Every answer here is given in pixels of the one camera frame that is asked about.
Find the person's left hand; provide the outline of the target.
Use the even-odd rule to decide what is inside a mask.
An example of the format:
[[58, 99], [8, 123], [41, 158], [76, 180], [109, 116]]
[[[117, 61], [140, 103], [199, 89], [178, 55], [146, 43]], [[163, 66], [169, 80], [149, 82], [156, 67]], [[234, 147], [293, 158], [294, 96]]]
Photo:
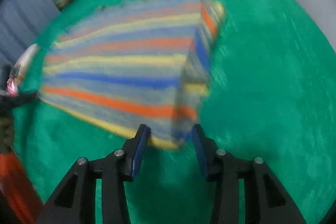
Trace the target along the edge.
[[0, 115], [0, 153], [11, 152], [14, 142], [14, 119], [10, 111], [1, 110]]

